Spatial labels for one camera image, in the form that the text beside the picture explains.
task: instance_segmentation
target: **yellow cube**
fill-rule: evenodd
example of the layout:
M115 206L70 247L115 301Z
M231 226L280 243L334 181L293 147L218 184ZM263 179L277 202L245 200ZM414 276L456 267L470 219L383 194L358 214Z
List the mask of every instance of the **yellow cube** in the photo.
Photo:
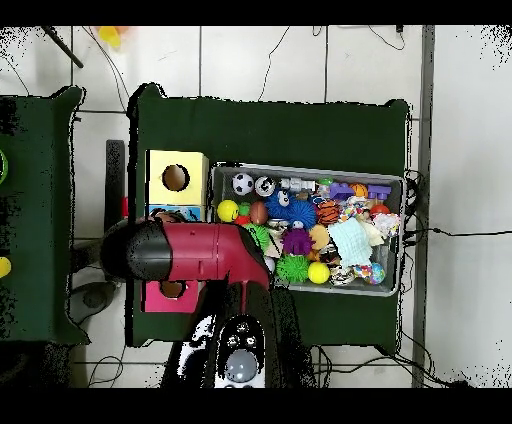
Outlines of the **yellow cube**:
M149 204L205 205L208 159L199 152L149 151Z

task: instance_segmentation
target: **gray plastic bin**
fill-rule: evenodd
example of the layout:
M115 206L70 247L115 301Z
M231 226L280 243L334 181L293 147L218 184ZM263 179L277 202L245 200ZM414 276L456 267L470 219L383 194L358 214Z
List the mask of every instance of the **gray plastic bin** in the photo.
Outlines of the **gray plastic bin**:
M225 199L234 200L237 203L262 200L254 191L239 196L232 187L232 178L239 172L246 172L256 181L261 176L268 176L277 182L281 178L298 177L303 180L318 180L320 178L333 178L335 182L362 183L387 185L391 187L391 194L384 201L384 204L392 213L399 214L401 217L400 231L397 237L386 239L385 244L373 247L371 260L381 264L386 272L385 280L379 285L370 285L365 283L362 278L356 278L350 284L344 286L333 286L330 282L324 284L314 284L307 280L304 283L289 283L281 281L277 275L274 283L285 285L290 290L323 292L323 293L343 293L357 294L366 296L391 296L399 287L399 268L402 251L402 234L404 225L404 205L405 205L405 182L401 177L377 174L360 174L342 171L325 171L306 168L286 168L268 165L243 164L241 167L214 166L211 171L211 187L213 190L213 199L208 211L208 220L218 222L219 219L215 213L217 205Z

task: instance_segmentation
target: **yellow ball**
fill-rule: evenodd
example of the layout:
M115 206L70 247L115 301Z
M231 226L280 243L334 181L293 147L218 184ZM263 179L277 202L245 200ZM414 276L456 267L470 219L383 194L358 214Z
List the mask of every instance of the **yellow ball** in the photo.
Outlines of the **yellow ball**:
M0 278L5 277L11 272L11 261L5 257L0 257Z
M223 200L217 206L217 215L223 222L233 222L238 218L238 205L232 200Z
M331 275L329 267L322 262L312 262L308 268L308 277L312 283L323 284Z

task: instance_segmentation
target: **green table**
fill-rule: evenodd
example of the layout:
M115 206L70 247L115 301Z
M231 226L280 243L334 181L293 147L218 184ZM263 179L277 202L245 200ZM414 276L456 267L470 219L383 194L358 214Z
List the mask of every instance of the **green table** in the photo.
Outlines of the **green table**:
M50 98L0 96L0 249L12 271L0 280L0 341L78 344L86 334L66 314L71 265L69 137L78 87Z
M129 184L136 185L136 213L144 214L144 153L151 149L203 152L210 163L402 176L408 112L403 100L373 106L167 99L156 85L143 85L132 96L129 111L132 169L136 165L135 181ZM398 294L382 298L292 293L304 343L375 345L395 352ZM132 305L135 345L185 336L188 315L140 311L140 283L127 300L127 306Z

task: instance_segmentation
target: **shape sorter block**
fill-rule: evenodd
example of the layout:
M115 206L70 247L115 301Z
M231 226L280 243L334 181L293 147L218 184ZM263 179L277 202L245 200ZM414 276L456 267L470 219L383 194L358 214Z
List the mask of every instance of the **shape sorter block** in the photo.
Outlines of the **shape sorter block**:
M204 206L208 184L208 159L200 152L167 150L149 151L149 199L150 205ZM166 186L166 170L178 170L185 174L185 186L178 191Z

